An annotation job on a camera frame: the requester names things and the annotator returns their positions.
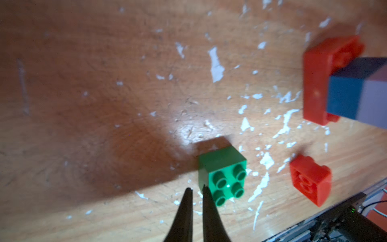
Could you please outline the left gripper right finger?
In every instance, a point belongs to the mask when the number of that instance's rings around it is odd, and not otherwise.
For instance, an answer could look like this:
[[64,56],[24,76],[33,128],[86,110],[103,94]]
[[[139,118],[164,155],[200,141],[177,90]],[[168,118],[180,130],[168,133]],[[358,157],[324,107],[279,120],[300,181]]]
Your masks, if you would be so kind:
[[204,242],[231,242],[206,185],[203,186],[203,234]]

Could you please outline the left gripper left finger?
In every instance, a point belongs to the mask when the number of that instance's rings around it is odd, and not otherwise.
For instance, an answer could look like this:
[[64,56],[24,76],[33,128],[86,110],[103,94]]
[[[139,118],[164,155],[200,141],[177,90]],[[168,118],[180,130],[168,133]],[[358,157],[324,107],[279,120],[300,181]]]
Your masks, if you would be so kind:
[[193,204],[192,188],[186,188],[173,224],[165,242],[192,242]]

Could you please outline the green lego brick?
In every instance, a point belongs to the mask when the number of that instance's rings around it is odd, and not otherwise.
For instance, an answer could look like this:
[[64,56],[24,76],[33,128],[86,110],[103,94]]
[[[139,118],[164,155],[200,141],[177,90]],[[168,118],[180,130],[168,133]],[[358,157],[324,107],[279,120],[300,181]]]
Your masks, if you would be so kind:
[[209,188],[217,207],[241,198],[246,178],[247,159],[233,146],[199,156],[199,188]]

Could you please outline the blue lego brick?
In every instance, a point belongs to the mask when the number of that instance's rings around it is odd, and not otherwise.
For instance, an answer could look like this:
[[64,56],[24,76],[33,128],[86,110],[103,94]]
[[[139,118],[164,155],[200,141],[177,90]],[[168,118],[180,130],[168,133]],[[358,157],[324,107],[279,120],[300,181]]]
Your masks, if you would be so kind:
[[329,78],[327,112],[356,120],[364,81],[384,64],[386,57],[359,57],[334,72]]

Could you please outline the purple lego brick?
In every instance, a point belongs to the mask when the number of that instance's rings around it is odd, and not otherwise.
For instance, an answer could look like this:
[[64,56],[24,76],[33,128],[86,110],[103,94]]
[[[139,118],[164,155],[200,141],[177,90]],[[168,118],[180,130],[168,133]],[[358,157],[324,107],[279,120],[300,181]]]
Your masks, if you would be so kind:
[[365,79],[356,120],[378,128],[387,128],[387,64]]

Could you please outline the long red lego brick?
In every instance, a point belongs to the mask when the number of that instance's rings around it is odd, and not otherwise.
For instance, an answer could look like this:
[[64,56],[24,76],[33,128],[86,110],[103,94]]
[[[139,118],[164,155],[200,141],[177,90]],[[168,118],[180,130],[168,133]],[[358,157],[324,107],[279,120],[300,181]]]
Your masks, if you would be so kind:
[[360,36],[327,38],[303,54],[303,118],[325,126],[340,117],[327,112],[329,78],[364,51]]

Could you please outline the red sloped lego brick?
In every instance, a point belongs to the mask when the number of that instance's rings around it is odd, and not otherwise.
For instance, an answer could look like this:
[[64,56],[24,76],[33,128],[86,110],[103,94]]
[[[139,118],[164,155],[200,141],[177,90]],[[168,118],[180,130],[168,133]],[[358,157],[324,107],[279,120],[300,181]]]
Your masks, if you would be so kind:
[[332,188],[332,172],[325,165],[318,165],[310,156],[297,155],[290,162],[293,186],[317,207],[328,199]]

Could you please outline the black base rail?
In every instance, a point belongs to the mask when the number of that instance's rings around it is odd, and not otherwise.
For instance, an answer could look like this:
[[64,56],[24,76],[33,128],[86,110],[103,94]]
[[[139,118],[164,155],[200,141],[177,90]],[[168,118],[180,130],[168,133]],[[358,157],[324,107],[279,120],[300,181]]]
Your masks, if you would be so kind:
[[372,220],[387,214],[377,209],[387,203],[387,180],[383,179],[349,199],[267,239],[267,242],[385,242],[387,224]]

